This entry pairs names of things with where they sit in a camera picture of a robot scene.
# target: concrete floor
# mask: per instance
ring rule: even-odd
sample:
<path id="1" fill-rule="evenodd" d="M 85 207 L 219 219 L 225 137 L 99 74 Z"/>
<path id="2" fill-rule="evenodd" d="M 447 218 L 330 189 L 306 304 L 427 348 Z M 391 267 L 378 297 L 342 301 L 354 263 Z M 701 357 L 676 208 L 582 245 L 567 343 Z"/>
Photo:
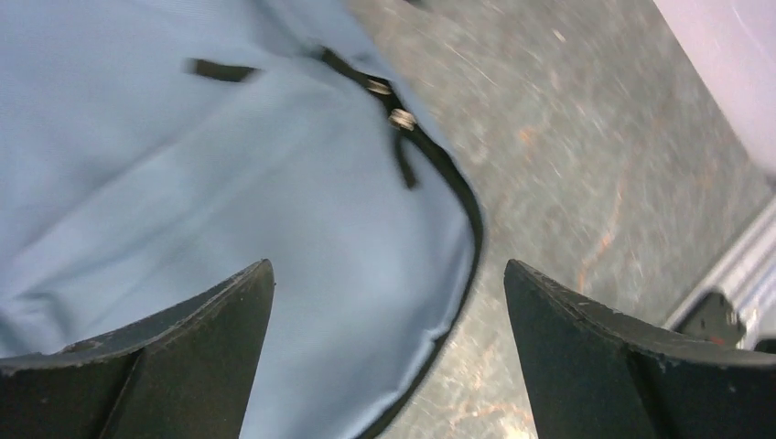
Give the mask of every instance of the concrete floor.
<path id="1" fill-rule="evenodd" d="M 477 291 L 386 438 L 536 435 L 505 310 L 521 259 L 661 324 L 767 189 L 652 2 L 350 0 L 489 216 Z"/>

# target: backpack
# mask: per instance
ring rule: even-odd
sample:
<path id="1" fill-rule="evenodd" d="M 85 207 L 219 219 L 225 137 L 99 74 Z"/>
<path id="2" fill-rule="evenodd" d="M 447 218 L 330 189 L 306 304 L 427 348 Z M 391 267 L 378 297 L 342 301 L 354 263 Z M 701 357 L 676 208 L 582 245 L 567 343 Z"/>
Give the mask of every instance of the backpack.
<path id="1" fill-rule="evenodd" d="M 345 5 L 30 0 L 0 5 L 0 28 L 0 358 L 267 259 L 240 437 L 383 431 L 460 316 L 484 227 Z"/>

